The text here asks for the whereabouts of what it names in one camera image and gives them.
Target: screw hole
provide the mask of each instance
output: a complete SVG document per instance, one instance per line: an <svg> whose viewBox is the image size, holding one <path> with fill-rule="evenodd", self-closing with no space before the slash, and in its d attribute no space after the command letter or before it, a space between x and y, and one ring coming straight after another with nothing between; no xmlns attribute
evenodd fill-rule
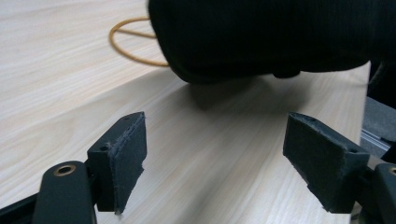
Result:
<svg viewBox="0 0 396 224"><path fill-rule="evenodd" d="M396 175L396 167L390 167L389 171L391 174Z"/></svg>
<svg viewBox="0 0 396 224"><path fill-rule="evenodd" d="M76 170L75 165L64 165L56 169L53 174L56 176L70 175Z"/></svg>

